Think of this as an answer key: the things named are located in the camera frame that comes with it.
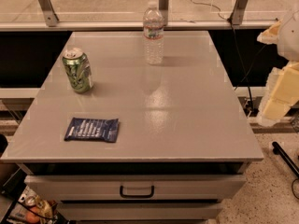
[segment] plastic water bottle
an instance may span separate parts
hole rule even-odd
[[[150,64],[159,64],[164,56],[164,18],[158,4],[149,2],[143,17],[145,57]]]

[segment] speckled floor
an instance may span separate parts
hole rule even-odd
[[[0,22],[44,21],[37,0],[0,0]],[[51,0],[60,21],[142,21],[149,0]],[[245,21],[274,21],[294,0],[249,0]],[[222,21],[235,0],[170,0],[170,21]]]
[[[279,155],[273,153],[272,142],[278,142],[290,158],[299,165],[299,134],[256,134],[264,160],[254,162],[245,172],[247,183],[232,200],[223,201],[223,210],[217,220],[220,224],[297,224],[299,200],[292,194],[296,178]]]

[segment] bottle cap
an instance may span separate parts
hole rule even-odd
[[[149,8],[156,8],[156,7],[158,7],[158,3],[156,1],[149,1],[148,2],[148,7]]]

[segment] soda can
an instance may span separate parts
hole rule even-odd
[[[90,63],[87,55],[81,49],[66,50],[63,63],[69,82],[75,92],[83,93],[93,87]]]

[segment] black cable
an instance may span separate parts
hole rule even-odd
[[[295,180],[292,181],[292,194],[294,195],[294,197],[295,197],[296,199],[299,199],[299,196],[297,196],[297,195],[296,195],[296,192],[294,191],[294,184],[295,184],[297,181],[299,181],[299,178],[297,178],[297,179],[295,179]]]
[[[263,51],[263,49],[266,47],[267,45],[266,44],[264,44],[263,46],[262,46],[262,48],[255,54],[255,56],[254,56],[254,58],[253,58],[253,60],[252,60],[252,63],[251,63],[251,65],[250,65],[250,67],[249,67],[249,70],[248,70],[248,72],[244,75],[244,77],[238,82],[238,84],[235,86],[235,90],[239,87],[239,85],[244,81],[244,79],[246,79],[246,77],[248,77],[249,76],[249,73],[251,72],[251,69],[253,68],[253,66],[254,66],[254,63],[255,63],[255,60],[256,60],[256,58],[258,57],[258,55]]]
[[[243,72],[244,72],[244,78],[245,78],[245,80],[246,80],[247,87],[248,87],[248,90],[249,90],[250,108],[251,108],[251,111],[253,111],[253,110],[254,110],[254,106],[253,106],[253,99],[252,99],[252,95],[251,95],[251,88],[250,88],[250,85],[249,85],[249,79],[248,79],[248,76],[247,76],[246,68],[245,68],[245,66],[244,66],[243,59],[242,59],[242,56],[241,56],[239,47],[238,47],[238,45],[237,45],[236,34],[235,34],[235,28],[234,28],[234,26],[232,25],[232,23],[231,23],[231,27],[232,27],[232,31],[233,31],[233,33],[234,33],[234,41],[235,41],[236,52],[237,52],[237,55],[238,55],[238,57],[239,57],[239,59],[240,59],[240,62],[241,62],[242,68],[243,68]]]
[[[36,215],[36,216],[38,216],[38,217],[40,217],[40,218],[43,218],[43,219],[46,219],[46,220],[56,220],[56,218],[48,218],[48,217],[43,217],[43,216],[39,215],[38,213],[36,213],[36,212],[30,210],[30,208],[29,208],[28,206],[24,205],[23,203],[21,203],[21,202],[19,202],[19,201],[17,201],[17,203],[20,204],[20,205],[21,205],[23,208],[25,208],[27,211],[33,213],[34,215]]]
[[[193,0],[190,0],[192,3],[194,3],[194,4],[196,4],[196,5],[205,5],[205,6],[211,6],[211,7],[214,7],[214,8],[216,8],[219,12],[218,12],[218,16],[220,17],[220,18],[222,18],[223,20],[226,20],[227,21],[227,19],[225,19],[225,18],[223,18],[223,16],[221,16],[221,9],[218,7],[218,6],[216,6],[216,5],[213,5],[213,4],[208,4],[208,3],[196,3],[196,2],[194,2]]]

